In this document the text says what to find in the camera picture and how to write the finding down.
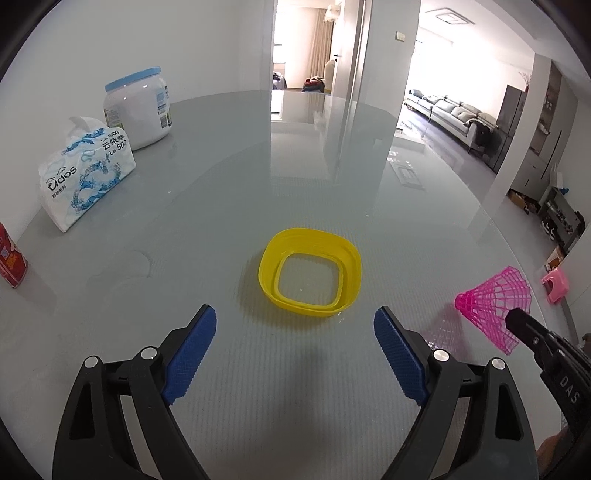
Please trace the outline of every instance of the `metal screw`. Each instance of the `metal screw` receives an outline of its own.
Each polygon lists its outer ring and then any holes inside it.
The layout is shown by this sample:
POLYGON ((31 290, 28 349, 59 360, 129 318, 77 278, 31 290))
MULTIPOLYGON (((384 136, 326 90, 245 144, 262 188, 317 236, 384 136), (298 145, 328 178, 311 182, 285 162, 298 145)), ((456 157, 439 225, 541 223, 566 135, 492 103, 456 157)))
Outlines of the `metal screw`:
POLYGON ((84 360, 84 366, 86 368, 93 368, 96 367, 96 364, 99 363, 99 359, 95 356, 90 356, 86 360, 84 360))
POLYGON ((156 355, 158 355, 158 351, 153 346, 142 350, 142 358, 144 360, 152 360, 156 355))
POLYGON ((504 370, 507 364, 500 358, 495 358, 492 361, 492 366, 495 367, 497 370, 504 370))
POLYGON ((447 362, 449 360, 449 353, 445 350, 435 350, 433 356, 435 360, 439 360, 440 362, 447 362))

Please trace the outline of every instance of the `sofa cushion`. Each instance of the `sofa cushion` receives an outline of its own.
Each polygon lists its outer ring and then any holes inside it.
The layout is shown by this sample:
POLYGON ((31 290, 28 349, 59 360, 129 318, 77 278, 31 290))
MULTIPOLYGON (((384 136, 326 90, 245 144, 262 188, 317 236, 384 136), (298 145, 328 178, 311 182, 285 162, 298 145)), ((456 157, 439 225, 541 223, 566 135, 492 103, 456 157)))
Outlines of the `sofa cushion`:
POLYGON ((412 103, 419 103, 421 97, 414 96, 412 93, 407 93, 407 100, 410 100, 412 103))
POLYGON ((455 115, 455 117, 460 122, 466 123, 468 120, 470 120, 472 118, 476 118, 476 115, 474 115, 472 112, 464 111, 464 112, 460 113, 460 115, 455 115))
POLYGON ((435 106, 447 113, 451 113, 456 107, 453 103, 446 102, 445 100, 439 100, 435 106))
POLYGON ((491 124, 496 127, 496 118, 489 113, 481 112, 478 114, 479 120, 484 120, 486 124, 491 124))
POLYGON ((453 98, 449 98, 449 95, 446 95, 445 100, 448 101, 449 103, 453 103, 454 105, 461 105, 462 102, 459 100, 454 100, 453 98))
POLYGON ((472 105, 468 105, 467 103, 463 103, 462 106, 468 110, 471 111, 473 114, 478 115, 480 112, 482 112, 482 110, 479 110, 478 108, 476 108, 475 106, 472 105))
POLYGON ((427 110, 431 110, 433 108, 433 104, 424 98, 418 101, 418 104, 427 110))
POLYGON ((433 114, 438 118, 441 119, 447 125, 459 130, 462 134, 466 135, 468 133, 468 127, 464 125, 464 123, 454 117, 452 114, 441 110, 439 107, 433 108, 433 114))

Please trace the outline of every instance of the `red label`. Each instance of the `red label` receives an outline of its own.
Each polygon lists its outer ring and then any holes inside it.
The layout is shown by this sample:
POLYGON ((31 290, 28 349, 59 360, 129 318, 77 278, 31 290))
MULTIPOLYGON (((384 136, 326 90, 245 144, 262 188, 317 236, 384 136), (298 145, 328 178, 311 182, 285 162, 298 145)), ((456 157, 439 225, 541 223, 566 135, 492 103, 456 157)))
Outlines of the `red label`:
POLYGON ((27 260, 8 236, 4 225, 0 223, 0 275, 6 278, 12 288, 16 288, 25 276, 27 266, 27 260))

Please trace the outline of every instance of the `window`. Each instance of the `window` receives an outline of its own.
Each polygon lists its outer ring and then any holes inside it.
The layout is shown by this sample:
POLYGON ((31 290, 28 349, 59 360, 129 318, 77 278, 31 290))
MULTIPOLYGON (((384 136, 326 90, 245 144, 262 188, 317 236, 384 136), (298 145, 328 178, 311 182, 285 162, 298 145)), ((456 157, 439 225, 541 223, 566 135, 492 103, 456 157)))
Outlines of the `window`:
POLYGON ((287 19, 285 12, 275 15, 275 43, 273 45, 273 63, 285 63, 285 30, 287 19))

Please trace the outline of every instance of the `plastic shuttlecock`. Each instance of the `plastic shuttlecock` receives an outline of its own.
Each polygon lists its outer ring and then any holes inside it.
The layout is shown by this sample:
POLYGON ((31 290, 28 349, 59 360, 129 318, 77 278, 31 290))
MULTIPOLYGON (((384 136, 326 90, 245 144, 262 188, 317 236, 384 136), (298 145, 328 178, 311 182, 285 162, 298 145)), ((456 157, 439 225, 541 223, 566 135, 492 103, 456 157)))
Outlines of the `plastic shuttlecock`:
POLYGON ((510 355, 519 340, 507 330, 505 317, 512 309, 530 312, 531 289, 519 270, 507 267, 473 290, 460 293, 455 306, 497 348, 510 355))

